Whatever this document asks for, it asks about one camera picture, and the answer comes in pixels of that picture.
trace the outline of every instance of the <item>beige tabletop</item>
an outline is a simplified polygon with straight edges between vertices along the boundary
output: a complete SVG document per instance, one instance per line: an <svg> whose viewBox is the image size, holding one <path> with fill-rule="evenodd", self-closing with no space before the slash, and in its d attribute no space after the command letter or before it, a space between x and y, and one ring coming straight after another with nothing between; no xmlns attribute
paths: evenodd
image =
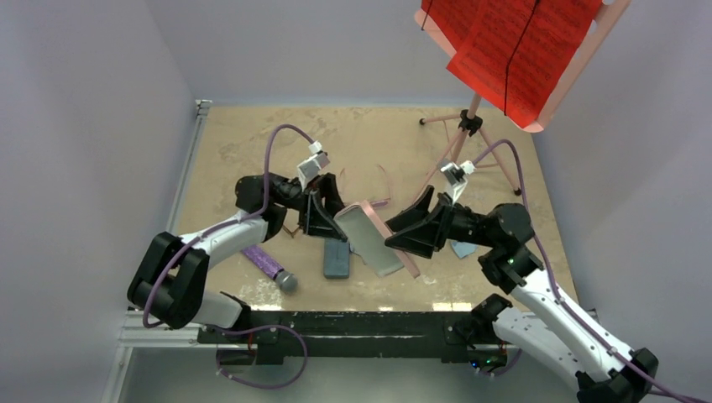
<svg viewBox="0 0 712 403"><path fill-rule="evenodd" d="M338 187L347 204L388 196L386 179L378 165L383 166L393 196L389 206L378 210L386 220L410 205L447 144L443 123L421 126L418 119L457 111L447 107L213 107L197 146L177 231L194 232L236 212L235 182L263 172L267 137L281 123L295 124L322 143L332 161L326 171L338 175L344 170ZM532 134L516 128L498 110L481 108L478 115L493 138L507 138L516 145L534 228L547 249L559 284L575 298ZM457 121L448 122L451 136L457 125ZM309 156L307 145L294 132L280 132L270 171L295 177L296 165ZM473 159L482 149L484 142L478 135L468 139L461 160ZM514 171L509 151L503 149L503 155ZM483 163L492 162L490 156ZM443 178L436 175L431 183L436 191L443 190ZM520 201L498 167L476 170L459 200L483 214L499 203ZM296 227L296 212L288 214L286 225ZM528 246L539 255L533 243ZM465 259L458 259L449 244L432 259L414 257L421 271L417 279L405 269L379 278L360 257L352 255L351 275L346 280L324 278L323 239L303 233L291 238L280 232L260 247L298 277L295 294L279 291L242 254L212 269L207 288L236 295L253 309L286 311L468 311L490 294L502 294L485 279L477 262L476 256L488 250L485 247Z"/></svg>

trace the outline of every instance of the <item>gray wall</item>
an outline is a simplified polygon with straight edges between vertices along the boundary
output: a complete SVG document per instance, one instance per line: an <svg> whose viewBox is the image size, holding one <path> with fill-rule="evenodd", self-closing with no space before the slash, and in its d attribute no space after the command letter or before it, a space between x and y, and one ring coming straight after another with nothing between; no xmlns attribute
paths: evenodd
<svg viewBox="0 0 712 403"><path fill-rule="evenodd" d="M580 300L712 398L712 3L634 1L535 136Z"/></svg>
<svg viewBox="0 0 712 403"><path fill-rule="evenodd" d="M148 0L193 93L225 103L468 105L419 0Z"/></svg>
<svg viewBox="0 0 712 403"><path fill-rule="evenodd" d="M122 399L126 403L576 402L556 375L526 355L494 381L475 378L467 364L436 359L310 359L302 377L283 390L255 390L216 376L215 353L210 351L152 351L134 358ZM287 359L281 367L258 367L245 376L265 384L281 382L300 364L300 359Z"/></svg>
<svg viewBox="0 0 712 403"><path fill-rule="evenodd" d="M99 401L195 107L143 0L0 2L0 401Z"/></svg>

